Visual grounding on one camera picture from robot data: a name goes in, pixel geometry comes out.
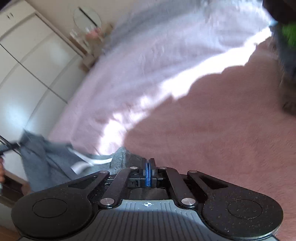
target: wardrobe door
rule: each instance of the wardrobe door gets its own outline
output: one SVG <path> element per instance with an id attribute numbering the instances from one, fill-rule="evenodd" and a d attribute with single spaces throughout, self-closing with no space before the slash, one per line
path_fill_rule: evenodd
<path id="1" fill-rule="evenodd" d="M 47 88 L 23 66 L 17 67 L 0 86 L 0 135 L 19 140 Z"/>
<path id="2" fill-rule="evenodd" d="M 27 2 L 19 1 L 15 5 L 1 11 L 0 13 L 0 37 L 6 34 L 14 26 L 35 13 Z"/>
<path id="3" fill-rule="evenodd" d="M 53 31 L 36 15 L 3 36 L 1 45 L 19 62 Z"/>
<path id="4" fill-rule="evenodd" d="M 77 55 L 50 86 L 55 93 L 67 102 L 85 78 L 86 73 L 81 69 L 81 62 L 81 57 Z"/>
<path id="5" fill-rule="evenodd" d="M 0 85 L 16 64 L 17 61 L 0 46 Z"/>
<path id="6" fill-rule="evenodd" d="M 47 138 L 66 105 L 66 102 L 48 90 L 31 115 L 26 130 Z"/>
<path id="7" fill-rule="evenodd" d="M 75 56 L 76 52 L 52 33 L 23 60 L 22 65 L 41 82 L 50 86 Z"/>

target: round mirror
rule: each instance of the round mirror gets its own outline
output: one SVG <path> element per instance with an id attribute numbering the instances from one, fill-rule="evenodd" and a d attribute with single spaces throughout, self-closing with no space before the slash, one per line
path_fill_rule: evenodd
<path id="1" fill-rule="evenodd" d="M 79 7 L 75 9 L 73 18 L 76 26 L 85 33 L 102 27 L 99 15 L 90 7 Z"/>

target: metal screw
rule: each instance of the metal screw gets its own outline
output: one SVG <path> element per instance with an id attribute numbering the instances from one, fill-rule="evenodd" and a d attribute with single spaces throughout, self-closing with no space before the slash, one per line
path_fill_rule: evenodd
<path id="1" fill-rule="evenodd" d="M 114 199 L 109 198 L 109 197 L 103 198 L 100 201 L 101 204 L 106 205 L 106 206 L 112 205 L 114 202 L 115 202 Z"/>
<path id="2" fill-rule="evenodd" d="M 184 205 L 188 205 L 188 206 L 191 206 L 191 205 L 193 205 L 193 204 L 195 204 L 196 203 L 196 201 L 193 199 L 193 198 L 183 198 L 182 200 L 181 200 L 181 203 L 183 203 Z"/>

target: wall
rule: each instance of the wall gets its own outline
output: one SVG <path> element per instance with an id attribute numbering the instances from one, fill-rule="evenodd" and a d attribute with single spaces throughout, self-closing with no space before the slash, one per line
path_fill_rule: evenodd
<path id="1" fill-rule="evenodd" d="M 103 24 L 115 24 L 124 14 L 128 13 L 135 0 L 26 0 L 66 37 L 75 27 L 73 12 L 80 6 L 93 8 Z"/>

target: green object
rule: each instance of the green object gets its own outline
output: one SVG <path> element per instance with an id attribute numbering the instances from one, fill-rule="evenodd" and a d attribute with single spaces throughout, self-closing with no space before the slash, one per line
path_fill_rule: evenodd
<path id="1" fill-rule="evenodd" d="M 296 23 L 284 25 L 282 28 L 283 35 L 288 39 L 290 46 L 296 47 Z"/>

